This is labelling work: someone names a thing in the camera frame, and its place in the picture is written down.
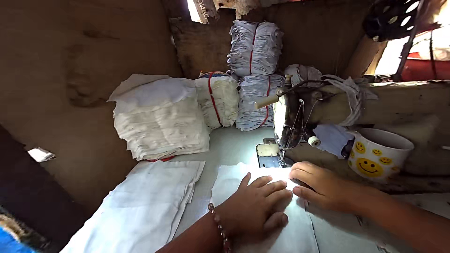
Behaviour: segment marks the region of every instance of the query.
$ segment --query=blue cloth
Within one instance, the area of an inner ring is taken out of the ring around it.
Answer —
[[[0,228],[0,252],[1,253],[36,253],[29,247],[16,241],[10,234]]]

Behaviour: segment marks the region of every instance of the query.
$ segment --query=right hand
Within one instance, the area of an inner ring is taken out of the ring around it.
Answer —
[[[251,184],[250,173],[241,181],[237,191],[216,207],[227,235],[263,238],[276,228],[288,223],[288,216],[275,208],[280,201],[292,198],[285,181],[272,182],[271,176],[262,176]]]
[[[292,190],[295,195],[338,212],[362,214],[371,197],[383,194],[375,188],[341,179],[330,170],[306,161],[294,164],[289,178],[297,178],[314,189],[296,186]]]

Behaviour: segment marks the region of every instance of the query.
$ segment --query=left hand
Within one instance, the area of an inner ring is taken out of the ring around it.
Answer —
[[[262,176],[248,185],[250,177],[248,173],[237,191],[216,207],[225,233],[230,237],[263,237],[288,223],[288,216],[274,208],[281,200],[292,198],[292,192],[286,190],[287,183],[269,183],[272,177]]]

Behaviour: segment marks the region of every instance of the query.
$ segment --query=smiley face mug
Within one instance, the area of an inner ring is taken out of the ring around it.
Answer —
[[[358,175],[372,181],[386,182],[398,174],[414,144],[408,139],[380,129],[363,128],[350,131],[355,142],[348,165]]]

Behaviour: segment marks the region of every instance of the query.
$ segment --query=white cloth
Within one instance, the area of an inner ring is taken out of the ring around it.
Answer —
[[[268,108],[255,109],[254,102],[258,97],[267,97],[267,91],[269,96],[275,94],[277,87],[282,86],[283,83],[284,77],[277,74],[270,76],[255,74],[243,77],[239,91],[240,102],[236,127],[241,131],[249,131],[262,126],[273,127],[273,105],[269,105]]]
[[[209,74],[195,80],[198,103],[203,112],[205,123],[209,130],[219,128],[221,125],[217,119],[216,110],[212,104],[208,87]],[[234,124],[238,117],[238,82],[230,76],[213,74],[210,80],[212,96],[216,104],[220,122],[223,127]]]
[[[344,159],[341,154],[342,149],[349,140],[355,137],[347,132],[343,126],[334,124],[318,125],[313,129],[315,136],[320,139],[318,149],[330,152],[339,159]]]
[[[229,73],[240,77],[275,73],[283,47],[280,29],[269,22],[234,20],[233,23],[229,32],[231,50],[227,55]]]
[[[378,99],[378,96],[368,89],[356,85],[351,77],[344,80],[335,75],[323,75],[323,78],[326,78],[326,81],[347,93],[350,115],[343,122],[339,123],[340,126],[352,126],[360,118],[364,109],[364,100]]]
[[[209,130],[194,80],[133,74],[109,101],[116,102],[117,134],[138,161],[209,150]]]
[[[221,165],[217,179],[212,188],[211,202],[217,206],[229,198],[239,187],[247,172],[252,174],[250,182],[258,177],[270,175],[273,181],[285,180],[287,189],[292,190],[296,184],[288,179],[291,168],[258,168],[239,163],[236,166]],[[306,201],[293,195],[284,213],[289,218],[288,225],[281,233],[273,234],[257,244],[234,245],[235,252],[242,253],[319,253],[315,240],[312,221],[305,210]]]
[[[292,75],[292,85],[297,85],[304,80],[320,80],[322,73],[315,67],[305,67],[301,64],[292,64],[285,68],[285,75]],[[308,82],[304,84],[305,87],[319,87],[321,83]]]
[[[205,162],[140,162],[62,253],[153,253],[173,239]]]

